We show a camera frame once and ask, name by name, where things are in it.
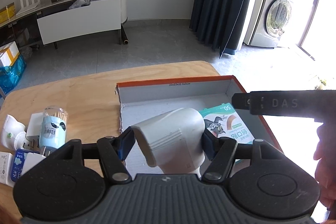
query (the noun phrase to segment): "barcode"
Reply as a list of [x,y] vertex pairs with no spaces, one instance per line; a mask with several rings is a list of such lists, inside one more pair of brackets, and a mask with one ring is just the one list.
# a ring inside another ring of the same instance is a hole
[[51,135],[55,135],[55,131],[54,129],[44,129],[44,133],[45,134],[51,134]]

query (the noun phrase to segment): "washing machine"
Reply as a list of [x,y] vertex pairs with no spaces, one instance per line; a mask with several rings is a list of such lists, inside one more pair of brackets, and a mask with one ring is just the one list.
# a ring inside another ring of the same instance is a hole
[[276,47],[290,24],[293,0],[263,0],[248,45]]

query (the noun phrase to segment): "ribbed gray surface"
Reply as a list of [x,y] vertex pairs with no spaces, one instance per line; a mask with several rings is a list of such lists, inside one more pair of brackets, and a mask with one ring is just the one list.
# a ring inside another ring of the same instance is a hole
[[[24,218],[23,223],[40,221]],[[266,224],[240,212],[216,185],[205,185],[195,175],[144,175],[134,182],[113,186],[105,199],[91,212],[69,221],[53,224]],[[288,224],[313,224],[304,217]]]

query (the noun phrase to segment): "bottle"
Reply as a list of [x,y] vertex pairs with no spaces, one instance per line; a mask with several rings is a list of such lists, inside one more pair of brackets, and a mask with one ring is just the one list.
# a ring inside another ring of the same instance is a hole
[[39,145],[41,154],[53,152],[65,144],[68,113],[57,106],[49,106],[43,112]]

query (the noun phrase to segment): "blue plastic bag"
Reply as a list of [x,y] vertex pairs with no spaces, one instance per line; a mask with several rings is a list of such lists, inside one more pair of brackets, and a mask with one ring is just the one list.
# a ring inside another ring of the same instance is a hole
[[26,62],[22,55],[17,57],[17,60],[12,66],[0,68],[0,87],[5,94],[12,91],[17,83],[19,83],[23,72],[26,68]]

